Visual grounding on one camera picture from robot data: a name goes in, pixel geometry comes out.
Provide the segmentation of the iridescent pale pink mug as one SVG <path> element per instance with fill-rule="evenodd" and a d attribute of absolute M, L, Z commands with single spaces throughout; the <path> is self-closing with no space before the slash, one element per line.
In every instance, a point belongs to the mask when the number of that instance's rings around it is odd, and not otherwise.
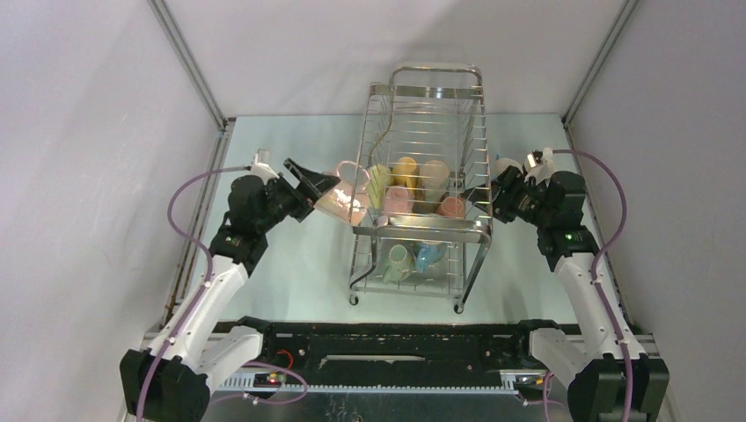
<path fill-rule="evenodd" d="M 315 209 L 350 226 L 358 226 L 372 206 L 369 171 L 356 162 L 343 160 L 327 175 L 336 176 L 340 182 L 316 203 Z"/>

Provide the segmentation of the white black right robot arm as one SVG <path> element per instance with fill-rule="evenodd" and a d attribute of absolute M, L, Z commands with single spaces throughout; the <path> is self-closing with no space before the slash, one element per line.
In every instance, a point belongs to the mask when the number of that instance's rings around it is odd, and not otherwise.
<path fill-rule="evenodd" d="M 584 179 L 556 171 L 538 182 L 509 166 L 461 196 L 500 222 L 521 219 L 536 228 L 538 250 L 564 288 L 581 331 L 578 347 L 559 328 L 536 328 L 513 341 L 515 362 L 522 367 L 541 362 L 566 388 L 574 421 L 656 421 L 669 370 L 633 334 L 598 268 L 601 250 L 581 222 Z"/>

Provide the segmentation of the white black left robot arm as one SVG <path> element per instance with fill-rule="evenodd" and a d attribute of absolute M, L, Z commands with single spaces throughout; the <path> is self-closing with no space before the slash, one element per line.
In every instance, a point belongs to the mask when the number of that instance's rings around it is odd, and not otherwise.
<path fill-rule="evenodd" d="M 199 421 L 237 370 L 250 361 L 263 367 L 276 359 L 277 341 L 257 328 L 236 326 L 213 346 L 208 339 L 267 250 L 267 233 L 287 217 L 303 221 L 340 182 L 290 158 L 283 165 L 297 185 L 260 159 L 240 167 L 243 174 L 230 185 L 228 209 L 209 245 L 178 232 L 206 254 L 207 269 L 161 332 L 121 359 L 125 403 L 136 420 Z"/>

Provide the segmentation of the light blue faceted mug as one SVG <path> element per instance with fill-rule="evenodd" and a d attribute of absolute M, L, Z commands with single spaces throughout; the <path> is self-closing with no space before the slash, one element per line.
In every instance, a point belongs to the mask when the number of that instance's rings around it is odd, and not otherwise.
<path fill-rule="evenodd" d="M 494 181 L 502 184 L 523 180 L 523 166 L 512 158 L 498 158 L 493 162 Z"/>

